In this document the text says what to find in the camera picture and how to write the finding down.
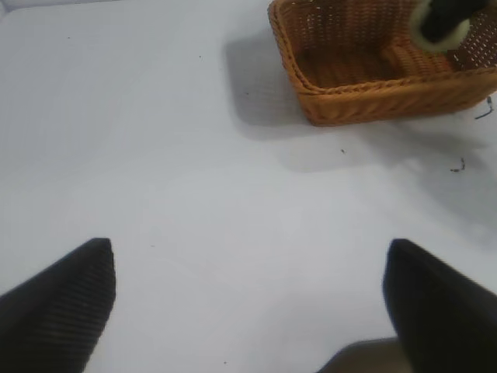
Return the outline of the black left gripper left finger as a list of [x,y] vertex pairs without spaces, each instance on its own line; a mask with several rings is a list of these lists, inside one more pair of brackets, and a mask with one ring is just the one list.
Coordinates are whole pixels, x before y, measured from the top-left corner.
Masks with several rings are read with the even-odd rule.
[[90,239],[1,296],[1,370],[84,371],[115,299],[111,241]]

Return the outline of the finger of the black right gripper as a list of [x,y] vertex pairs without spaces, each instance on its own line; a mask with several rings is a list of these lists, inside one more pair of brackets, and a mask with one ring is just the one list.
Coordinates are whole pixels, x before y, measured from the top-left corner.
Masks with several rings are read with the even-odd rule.
[[421,35],[431,43],[438,43],[487,5],[486,0],[428,1],[427,14],[422,16],[420,25]]

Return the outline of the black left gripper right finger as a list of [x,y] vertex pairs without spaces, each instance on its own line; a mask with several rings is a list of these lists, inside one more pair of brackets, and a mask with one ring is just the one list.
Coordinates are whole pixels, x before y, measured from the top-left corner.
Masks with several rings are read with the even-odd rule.
[[496,296],[407,239],[388,249],[383,295],[415,372],[494,372]]

